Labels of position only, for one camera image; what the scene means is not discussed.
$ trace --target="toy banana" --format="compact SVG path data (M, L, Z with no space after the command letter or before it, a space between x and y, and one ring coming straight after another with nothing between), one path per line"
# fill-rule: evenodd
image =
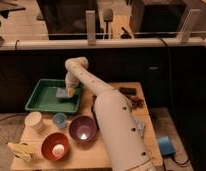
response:
M12 142L8 142L7 146L11 149L12 153L16 157L18 157L24 161L27 161L27 162L31 161L32 154L34 154L34 149L31 146L29 146L25 143L15 144Z

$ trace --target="blue cup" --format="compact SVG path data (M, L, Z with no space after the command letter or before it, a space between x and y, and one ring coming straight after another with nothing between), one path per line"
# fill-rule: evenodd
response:
M52 120L53 120L53 123L59 128L59 129L62 129L62 128L65 128L66 125L67 125L67 122L66 122L66 115L65 113L56 113Z

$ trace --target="floor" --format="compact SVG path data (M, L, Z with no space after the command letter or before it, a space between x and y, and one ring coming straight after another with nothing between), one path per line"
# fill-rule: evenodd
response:
M157 138L169 136L176 149L176 158L178 161L187 159L186 152L180 140L180 137L174 127L167 108L150 109L153 126ZM0 114L0 119L13 116L15 114ZM24 129L25 113L19 113L15 117L0 121L0 171L10 171L13 155L8 149L8 141L19 143L22 131ZM179 167L171 159L164 159L166 170L172 171L192 171L190 164L186 167Z
M39 7L35 0L17 0L14 3L26 7L26 10L9 13L9 17L4 19L0 16L2 26L0 35L6 41L15 40L47 40L47 28L44 21L37 20ZM126 5L125 0L99 0L98 1L101 27L105 28L103 22L103 10L111 8L114 13L112 22L113 38L120 38L123 33L121 27L125 27L129 32L129 19L131 6Z

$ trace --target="white cup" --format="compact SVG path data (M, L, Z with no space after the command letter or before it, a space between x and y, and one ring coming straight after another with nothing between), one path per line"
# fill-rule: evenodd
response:
M31 112L26 116L25 125L40 133L45 128L42 114L40 112Z

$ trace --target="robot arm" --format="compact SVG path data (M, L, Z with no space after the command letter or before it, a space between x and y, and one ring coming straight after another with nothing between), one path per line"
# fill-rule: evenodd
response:
M81 81L97 96L94 109L113 170L155 171L125 96L88 72L85 57L68 59L65 66L68 70L65 79L67 89Z

